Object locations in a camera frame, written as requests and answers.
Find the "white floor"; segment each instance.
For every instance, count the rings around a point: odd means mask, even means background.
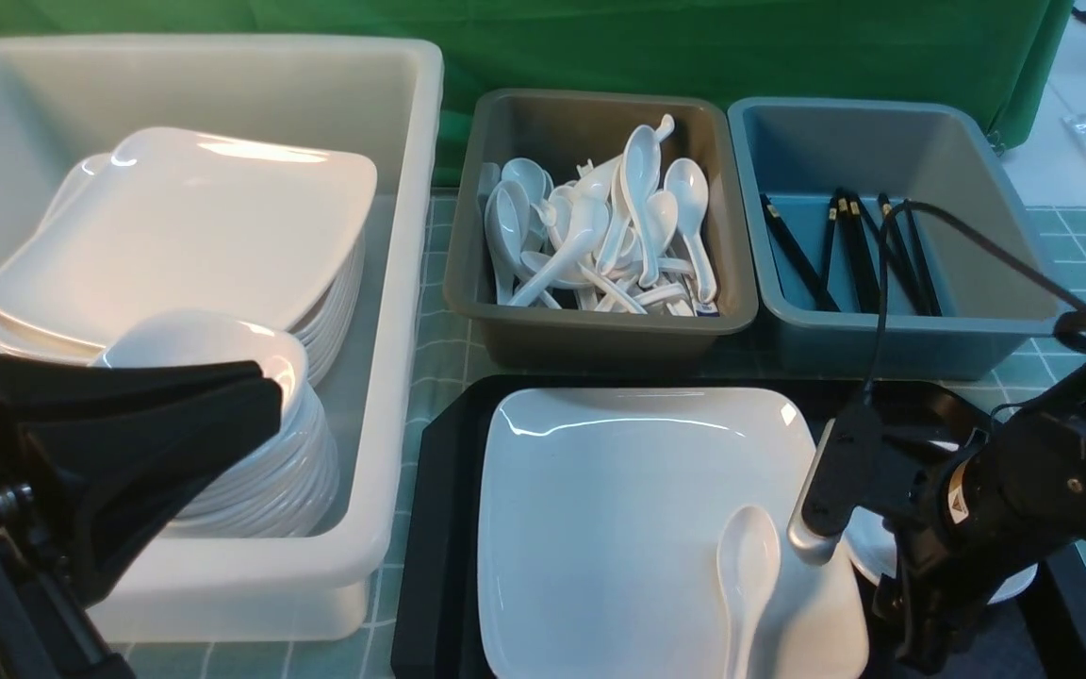
[[[1086,10],[1086,0],[1076,0]],[[1086,206],[1086,155],[1061,120],[1086,113],[1086,25],[1070,21],[1030,140],[1003,155],[1026,205]]]

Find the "warning label sticker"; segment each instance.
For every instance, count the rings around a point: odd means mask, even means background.
[[[967,463],[969,462],[964,461],[964,463],[958,465],[958,468],[955,468],[951,476],[949,476],[947,502],[949,503],[949,518],[954,520],[955,525],[961,524],[962,520],[965,520],[970,516],[965,493],[961,491],[961,480],[965,476]]]

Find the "green tablecloth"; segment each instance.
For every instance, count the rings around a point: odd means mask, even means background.
[[[1025,140],[1072,0],[0,0],[0,36],[329,33],[443,48],[435,184],[457,181],[483,91],[949,103]]]

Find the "chopsticks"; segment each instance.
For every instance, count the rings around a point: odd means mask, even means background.
[[[874,272],[874,260],[870,257],[870,246],[867,244],[861,219],[855,218],[849,211],[848,193],[843,189],[837,189],[836,193],[836,224],[842,229],[841,238],[845,241],[845,255],[848,259],[849,275],[854,277],[857,306],[861,313],[876,314],[879,276]]]
[[[882,206],[883,221],[886,221],[891,214],[891,201],[888,200],[886,193],[881,193],[879,201]],[[919,235],[917,215],[913,215],[912,211],[904,211],[904,214],[908,215],[908,227],[912,239],[912,253],[914,254],[914,257],[917,257],[917,271],[919,284],[921,284],[921,296],[924,304],[927,305],[927,312],[933,315],[940,315],[940,301],[938,297],[936,297],[936,288],[933,285],[933,275],[930,274],[930,269],[927,269],[927,259],[924,256],[924,244],[921,241],[921,235]],[[899,218],[896,218],[896,223],[892,225],[891,230],[893,232],[899,232]]]
[[[793,232],[790,232],[790,228],[785,225],[785,219],[782,218],[776,208],[773,206],[773,203],[763,193],[761,193],[761,206],[766,208],[766,225],[768,229],[772,232],[779,248],[782,249],[782,254],[785,254],[785,259],[794,267],[798,279],[803,280],[803,286],[811,293],[811,298],[816,301],[816,310],[839,312],[841,309],[836,304],[836,301],[832,300],[832,296],[828,293],[828,285],[820,280],[820,276],[816,274],[816,268],[811,266],[810,260],[807,260],[807,253],[804,253]]]
[[[884,203],[883,198],[886,193],[879,194],[880,204]],[[866,227],[870,231],[870,236],[874,238],[875,243],[879,248],[886,251],[887,265],[891,271],[896,275],[896,280],[899,282],[899,287],[904,289],[904,294],[908,296],[908,300],[912,304],[912,309],[917,310],[917,314],[926,315],[930,313],[930,306],[924,302],[923,296],[921,293],[921,287],[919,287],[917,275],[912,271],[912,261],[908,254],[908,247],[904,243],[904,237],[899,231],[899,225],[895,224],[891,229],[891,239],[894,243],[894,248],[886,241],[883,241],[883,232],[880,231],[879,225],[874,223],[874,218],[870,216],[870,210],[867,210],[866,205],[861,204],[861,198],[857,193],[853,193],[849,197],[849,211],[854,214],[861,215],[861,218],[866,221]],[[884,211],[883,218],[886,218],[887,211]]]
[[[874,247],[879,248],[877,253],[886,260],[897,285],[908,298],[912,306],[911,313],[936,315],[936,317],[943,315],[939,298],[936,296],[936,288],[927,267],[921,232],[917,219],[911,214],[908,218],[910,229],[908,237],[905,237],[904,227],[899,218],[896,218],[888,229],[888,238],[883,239],[880,223],[870,214],[861,197],[848,189],[836,189],[832,193],[832,201],[828,204],[826,219],[820,237],[819,266],[815,267],[770,198],[762,193],[760,199],[768,230],[790,266],[798,275],[798,280],[811,293],[816,311],[841,311],[836,300],[829,293],[836,232],[841,232],[845,266],[848,267],[848,276],[854,284],[854,298],[857,301],[858,312],[877,313],[879,310],[877,261],[874,253],[871,253],[872,240]],[[886,225],[894,210],[891,199],[886,193],[879,193],[877,204],[882,216],[881,224]]]

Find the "black tray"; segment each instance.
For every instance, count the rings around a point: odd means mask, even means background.
[[[405,550],[401,604],[392,644],[397,678],[490,678],[477,616],[476,537],[483,448],[492,412],[514,391],[546,387],[758,387],[781,392],[818,438],[858,382],[796,379],[646,379],[496,375],[473,383],[422,432],[418,486]],[[952,391],[930,382],[879,382],[874,404],[892,432],[964,442],[989,418]],[[858,576],[861,601],[872,586]],[[897,665],[897,638],[868,615],[870,662],[862,676],[919,676]],[[1086,676],[1086,567],[1074,546],[1038,568],[1025,593],[988,606],[967,653],[940,676]]]

